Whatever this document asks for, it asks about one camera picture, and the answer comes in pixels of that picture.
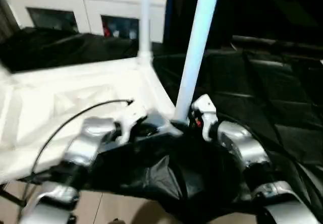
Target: tiled floor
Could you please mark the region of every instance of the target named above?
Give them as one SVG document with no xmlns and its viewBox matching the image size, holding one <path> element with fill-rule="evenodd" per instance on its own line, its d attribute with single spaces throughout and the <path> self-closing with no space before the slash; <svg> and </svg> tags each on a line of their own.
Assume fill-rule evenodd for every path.
<svg viewBox="0 0 323 224">
<path fill-rule="evenodd" d="M 6 190 L 21 196 L 24 184 L 10 183 Z M 0 220 L 4 224 L 15 224 L 18 207 L 0 198 Z M 177 224 L 158 203 L 140 198 L 84 191 L 75 210 L 77 224 L 108 224 L 115 218 L 126 224 Z M 211 222 L 211 224 L 255 224 L 255 218 L 245 214 L 231 214 Z"/>
</svg>

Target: glass cabinet door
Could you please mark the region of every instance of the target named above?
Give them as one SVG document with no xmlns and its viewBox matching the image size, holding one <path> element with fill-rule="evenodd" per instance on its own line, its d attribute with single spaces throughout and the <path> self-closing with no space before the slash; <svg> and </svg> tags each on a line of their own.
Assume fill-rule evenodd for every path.
<svg viewBox="0 0 323 224">
<path fill-rule="evenodd" d="M 101 16 L 103 33 L 106 37 L 138 39 L 139 20 L 114 16 Z"/>
<path fill-rule="evenodd" d="M 35 27 L 78 32 L 72 11 L 27 8 Z"/>
<path fill-rule="evenodd" d="M 83 0 L 9 0 L 21 27 L 89 33 Z"/>
</svg>

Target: cabinet door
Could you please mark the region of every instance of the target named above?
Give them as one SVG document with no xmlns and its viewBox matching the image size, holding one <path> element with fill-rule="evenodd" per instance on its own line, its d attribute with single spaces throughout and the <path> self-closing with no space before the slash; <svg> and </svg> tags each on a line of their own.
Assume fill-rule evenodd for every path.
<svg viewBox="0 0 323 224">
<path fill-rule="evenodd" d="M 9 0 L 22 27 L 90 32 L 83 0 Z"/>
<path fill-rule="evenodd" d="M 85 0 L 91 33 L 123 38 L 140 36 L 140 4 L 123 1 Z M 150 11 L 150 39 L 162 42 L 164 36 L 165 7 L 152 6 Z"/>
</svg>

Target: black cable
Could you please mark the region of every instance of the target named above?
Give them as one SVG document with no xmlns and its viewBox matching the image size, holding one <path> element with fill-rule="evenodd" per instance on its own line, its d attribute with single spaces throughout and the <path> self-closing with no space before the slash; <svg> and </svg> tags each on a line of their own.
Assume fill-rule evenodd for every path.
<svg viewBox="0 0 323 224">
<path fill-rule="evenodd" d="M 60 125 L 60 127 L 58 127 L 56 129 L 56 131 L 53 132 L 53 134 L 48 138 L 48 140 L 44 143 L 44 145 L 42 146 L 42 148 L 40 149 L 37 157 L 36 157 L 36 160 L 31 168 L 31 175 L 30 175 L 30 179 L 27 181 L 26 183 L 26 186 L 24 188 L 24 192 L 23 192 L 23 195 L 22 195 L 22 200 L 25 201 L 25 203 L 27 203 L 27 193 L 28 193 L 28 189 L 29 189 L 29 186 L 34 178 L 34 176 L 36 175 L 35 173 L 35 169 L 37 167 L 37 164 L 38 164 L 38 161 L 42 155 L 42 153 L 44 152 L 45 148 L 47 147 L 47 145 L 51 142 L 51 140 L 55 137 L 55 135 L 64 127 L 66 126 L 69 122 L 71 122 L 72 120 L 74 120 L 75 118 L 79 117 L 80 115 L 82 115 L 83 113 L 93 109 L 93 108 L 96 108 L 98 106 L 101 106 L 101 105 L 104 105 L 104 104 L 110 104 L 110 103 L 116 103 L 116 102 L 126 102 L 128 105 L 130 105 L 133 100 L 129 100 L 129 99 L 115 99 L 115 100 L 108 100 L 108 101 L 104 101 L 104 102 L 101 102 L 101 103 L 98 103 L 98 104 L 95 104 L 93 106 L 90 106 L 89 108 L 86 108 L 82 111 L 80 111 L 79 113 L 77 113 L 76 115 L 70 117 L 68 120 L 66 120 L 63 124 Z M 20 211 L 18 213 L 18 221 L 21 219 L 21 216 L 22 216 L 22 210 L 23 210 L 23 207 L 20 208 Z"/>
</svg>

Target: black fabric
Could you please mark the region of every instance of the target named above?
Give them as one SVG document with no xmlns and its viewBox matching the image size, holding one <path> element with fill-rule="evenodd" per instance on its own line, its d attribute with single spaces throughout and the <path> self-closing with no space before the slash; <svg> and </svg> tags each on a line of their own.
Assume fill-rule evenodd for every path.
<svg viewBox="0 0 323 224">
<path fill-rule="evenodd" d="M 173 103 L 177 100 L 183 58 L 175 55 L 154 61 Z M 320 61 L 209 50 L 203 58 L 194 94 L 194 99 L 209 94 L 220 119 L 236 121 L 259 137 L 285 180 L 320 221 L 322 70 Z"/>
<path fill-rule="evenodd" d="M 169 44 L 187 49 L 197 0 L 173 0 Z M 218 0 L 207 48 L 232 35 L 322 46 L 322 16 L 316 0 Z"/>
<path fill-rule="evenodd" d="M 12 72 L 132 57 L 137 43 L 89 34 L 25 29 L 0 44 Z M 176 103 L 185 54 L 153 45 L 153 66 Z M 323 221 L 323 65 L 285 55 L 228 50 L 205 53 L 194 99 L 208 93 L 219 118 L 250 129 L 277 170 Z M 239 175 L 223 149 L 187 135 L 156 145 L 131 144 L 98 161 L 89 188 L 157 199 L 187 223 L 233 211 Z"/>
</svg>

